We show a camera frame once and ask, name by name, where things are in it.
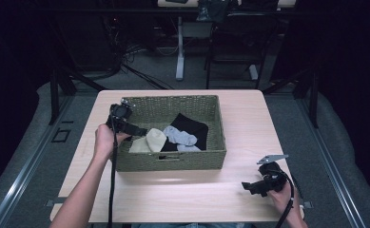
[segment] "wicker basket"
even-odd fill
[[[218,96],[127,97],[135,104],[128,120],[142,128],[164,130],[179,113],[208,126],[206,150],[198,152],[128,153],[132,142],[124,141],[117,154],[116,170],[161,171],[221,169],[226,147]]]

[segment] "desk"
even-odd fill
[[[295,6],[296,0],[279,0],[278,8],[290,9]],[[185,4],[172,3],[166,0],[158,0],[158,7],[161,8],[197,8],[199,6],[198,0],[188,0]],[[182,81],[184,79],[184,68],[185,68],[185,54],[184,54],[184,42],[183,42],[183,22],[182,17],[178,18],[178,64],[176,66],[176,80]],[[256,68],[251,68],[252,75],[256,75]]]
[[[264,97],[259,90],[104,90],[89,115],[59,193],[67,197],[92,157],[97,126],[107,119],[110,105],[122,97],[218,95],[227,153],[221,170],[118,172],[113,205],[114,222],[276,221],[270,198],[251,195],[242,181],[262,179],[256,162],[282,154]],[[278,161],[289,174],[285,160]],[[107,222],[111,162],[107,163],[90,222]],[[53,219],[61,204],[55,204]]]

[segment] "chair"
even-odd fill
[[[277,26],[277,19],[268,15],[229,14],[222,23],[213,23],[204,63],[206,88],[211,80],[211,64],[246,65],[244,71],[259,65],[255,82],[258,88],[266,51]]]

